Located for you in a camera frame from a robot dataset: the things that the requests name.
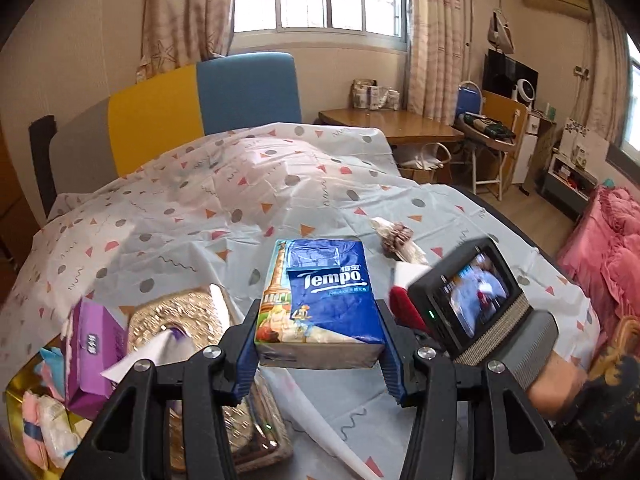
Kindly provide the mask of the patterned sleeve forearm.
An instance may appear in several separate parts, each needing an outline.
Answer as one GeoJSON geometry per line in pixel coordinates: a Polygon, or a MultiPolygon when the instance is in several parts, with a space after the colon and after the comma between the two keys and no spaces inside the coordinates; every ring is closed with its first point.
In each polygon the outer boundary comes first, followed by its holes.
{"type": "Polygon", "coordinates": [[[552,434],[578,479],[637,479],[639,359],[606,349],[552,434]]]}

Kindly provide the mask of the person right hand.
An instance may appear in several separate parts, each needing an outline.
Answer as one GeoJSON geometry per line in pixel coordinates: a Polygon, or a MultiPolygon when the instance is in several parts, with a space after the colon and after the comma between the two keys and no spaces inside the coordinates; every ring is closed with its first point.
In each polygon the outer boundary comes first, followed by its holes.
{"type": "Polygon", "coordinates": [[[546,365],[527,390],[528,400],[548,420],[558,420],[587,381],[587,373],[552,351],[546,365]]]}

